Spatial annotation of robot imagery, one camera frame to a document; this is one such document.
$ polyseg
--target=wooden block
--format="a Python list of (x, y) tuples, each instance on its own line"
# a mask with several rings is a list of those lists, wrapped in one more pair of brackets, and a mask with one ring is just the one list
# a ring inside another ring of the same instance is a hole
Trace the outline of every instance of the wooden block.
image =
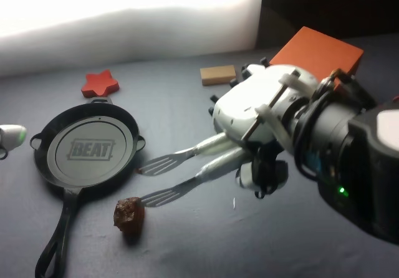
[(201, 68), (202, 84), (204, 86), (229, 83), (236, 78), (233, 65)]
[(362, 55), (362, 49), (303, 27), (277, 53), (270, 64), (298, 66), (321, 81), (337, 68), (355, 74)]

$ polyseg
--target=white backdrop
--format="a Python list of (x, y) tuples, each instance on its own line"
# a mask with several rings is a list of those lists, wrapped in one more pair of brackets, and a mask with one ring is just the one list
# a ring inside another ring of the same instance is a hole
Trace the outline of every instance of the white backdrop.
[(0, 0), (0, 76), (252, 49), (261, 0)]

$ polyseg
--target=gray tablecloth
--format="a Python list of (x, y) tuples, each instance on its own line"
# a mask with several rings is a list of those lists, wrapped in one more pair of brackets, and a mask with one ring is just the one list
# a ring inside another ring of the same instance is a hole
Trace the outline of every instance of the gray tablecloth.
[[(365, 49), (358, 79), (380, 101), (399, 94), (399, 35), (351, 39)], [(109, 66), (120, 82), (115, 105), (137, 120), (147, 145), (138, 160), (194, 145), (213, 134), (212, 94), (202, 67), (239, 68), (272, 58), (278, 49)], [(0, 122), (21, 123), (28, 138), (60, 112), (85, 102), (87, 72), (13, 77), (0, 81)], [(0, 277), (34, 277), (57, 225), (62, 200), (39, 176), (28, 142), (0, 162)], [(132, 175), (119, 188), (86, 198), (71, 229), (69, 278), (110, 277), (396, 277), (399, 247), (375, 239), (333, 211), (315, 183), (298, 174), (258, 200), (231, 173), (161, 208), (148, 209), (138, 241), (113, 227), (118, 199), (141, 196), (192, 177), (211, 158), (194, 158), (159, 177)], [(236, 209), (233, 209), (236, 198)]]

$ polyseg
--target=black frying pan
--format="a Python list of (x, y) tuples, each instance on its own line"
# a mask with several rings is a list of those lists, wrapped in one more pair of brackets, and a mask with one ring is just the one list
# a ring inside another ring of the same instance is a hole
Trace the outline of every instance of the black frying pan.
[(50, 277), (62, 277), (69, 224), (80, 192), (116, 176), (128, 175), (133, 156), (144, 145), (134, 118), (103, 97), (61, 113), (33, 136), (31, 147), (35, 149), (37, 169), (47, 182), (64, 189), (61, 217), (37, 262), (36, 278), (46, 276), (54, 255)]

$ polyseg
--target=red star-shaped block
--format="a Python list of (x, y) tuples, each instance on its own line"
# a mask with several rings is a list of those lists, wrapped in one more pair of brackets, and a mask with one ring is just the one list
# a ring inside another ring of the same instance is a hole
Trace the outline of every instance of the red star-shaped block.
[(84, 97), (106, 97), (119, 90), (119, 83), (115, 80), (109, 69), (100, 74), (87, 74), (87, 83), (82, 87)]

